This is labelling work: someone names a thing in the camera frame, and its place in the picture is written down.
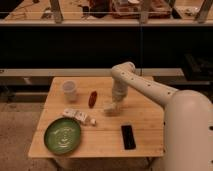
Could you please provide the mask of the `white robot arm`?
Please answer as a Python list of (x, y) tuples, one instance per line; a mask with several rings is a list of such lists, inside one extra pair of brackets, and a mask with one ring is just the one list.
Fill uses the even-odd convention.
[(165, 171), (213, 171), (213, 104), (194, 90), (178, 90), (134, 73), (132, 62), (112, 67), (112, 99), (122, 101), (128, 86), (164, 111)]

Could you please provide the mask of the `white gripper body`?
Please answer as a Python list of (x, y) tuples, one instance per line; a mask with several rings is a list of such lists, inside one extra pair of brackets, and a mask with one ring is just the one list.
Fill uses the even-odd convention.
[(112, 87), (112, 100), (114, 102), (121, 102), (128, 93), (128, 86), (125, 83), (115, 81)]

